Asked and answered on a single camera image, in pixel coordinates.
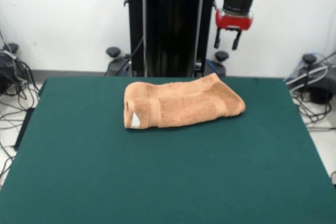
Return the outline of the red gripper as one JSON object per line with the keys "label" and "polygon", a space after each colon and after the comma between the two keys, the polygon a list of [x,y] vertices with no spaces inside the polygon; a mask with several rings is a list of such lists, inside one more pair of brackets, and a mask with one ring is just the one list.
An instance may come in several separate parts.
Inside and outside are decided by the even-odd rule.
{"label": "red gripper", "polygon": [[218,9],[215,15],[217,31],[214,42],[214,48],[218,49],[220,46],[221,29],[237,30],[237,35],[232,45],[232,50],[236,50],[239,45],[241,30],[248,30],[252,25],[253,19],[254,19],[253,12],[249,12],[246,15],[234,15],[225,12],[223,9]]}

